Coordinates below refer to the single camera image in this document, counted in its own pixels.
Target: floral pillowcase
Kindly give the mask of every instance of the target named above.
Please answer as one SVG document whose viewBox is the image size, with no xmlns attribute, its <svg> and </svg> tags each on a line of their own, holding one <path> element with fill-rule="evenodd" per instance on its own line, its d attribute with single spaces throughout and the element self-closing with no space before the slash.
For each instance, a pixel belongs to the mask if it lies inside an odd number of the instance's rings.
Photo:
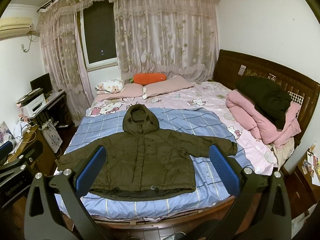
<svg viewBox="0 0 320 240">
<path fill-rule="evenodd" d="M 118 79 L 106 80 L 104 82 L 99 83 L 95 90 L 99 93 L 99 91 L 105 91 L 106 94 L 114 94 L 119 93 L 124 90 L 124 82 Z"/>
</svg>

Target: black folded jacket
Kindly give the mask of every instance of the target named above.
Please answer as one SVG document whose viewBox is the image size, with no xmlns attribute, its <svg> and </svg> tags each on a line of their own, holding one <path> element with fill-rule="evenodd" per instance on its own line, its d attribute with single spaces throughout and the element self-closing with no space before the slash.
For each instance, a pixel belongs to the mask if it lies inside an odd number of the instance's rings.
<svg viewBox="0 0 320 240">
<path fill-rule="evenodd" d="M 236 82 L 236 88 L 256 105 L 255 109 L 282 130 L 285 112 L 290 107 L 291 96 L 270 79 L 246 76 Z"/>
</svg>

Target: white wall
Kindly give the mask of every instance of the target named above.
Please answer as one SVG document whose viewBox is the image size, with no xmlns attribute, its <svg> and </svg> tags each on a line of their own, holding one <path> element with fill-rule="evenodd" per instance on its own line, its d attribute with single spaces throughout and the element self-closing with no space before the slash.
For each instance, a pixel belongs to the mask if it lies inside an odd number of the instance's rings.
<svg viewBox="0 0 320 240">
<path fill-rule="evenodd" d="M 220 48 L 265 58 L 320 82 L 320 24 L 305 0 L 220 0 Z M 285 168 L 292 171 L 315 140 L 320 102 Z"/>
<path fill-rule="evenodd" d="M 97 96 L 97 92 L 94 87 L 105 80 L 121 79 L 121 73 L 118 66 L 103 68 L 95 71 L 88 72 L 89 82 L 94 97 Z"/>
<path fill-rule="evenodd" d="M 10 4 L 2 17 L 32 17 L 32 28 L 35 29 L 36 10 L 33 6 Z M 28 49 L 27 36 L 0 40 L 0 123 L 5 121 L 11 131 L 19 120 L 17 99 L 31 90 L 31 80 L 45 73 L 39 38 L 31 43 L 28 53 L 22 52 L 21 44 Z"/>
</svg>

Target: poster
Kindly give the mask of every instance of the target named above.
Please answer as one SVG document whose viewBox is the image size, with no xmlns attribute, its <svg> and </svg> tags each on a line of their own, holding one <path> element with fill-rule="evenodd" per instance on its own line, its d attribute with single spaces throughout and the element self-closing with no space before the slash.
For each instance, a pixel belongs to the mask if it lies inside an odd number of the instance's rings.
<svg viewBox="0 0 320 240">
<path fill-rule="evenodd" d="M 4 136 L 9 133 L 12 135 L 12 133 L 10 132 L 8 126 L 6 125 L 5 122 L 2 122 L 0 124 L 0 144 L 3 142 Z"/>
</svg>

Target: crown molding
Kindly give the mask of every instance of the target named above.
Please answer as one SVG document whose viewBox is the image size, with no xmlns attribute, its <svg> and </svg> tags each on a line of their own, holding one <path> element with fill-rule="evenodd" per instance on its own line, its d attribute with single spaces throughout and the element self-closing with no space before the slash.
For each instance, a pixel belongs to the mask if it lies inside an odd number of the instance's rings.
<svg viewBox="0 0 320 240">
<path fill-rule="evenodd" d="M 38 6 L 26 5 L 26 4 L 17 4 L 17 3 L 9 3 L 7 9 L 22 9 L 22 10 L 31 10 L 37 11 L 39 9 Z"/>
</svg>

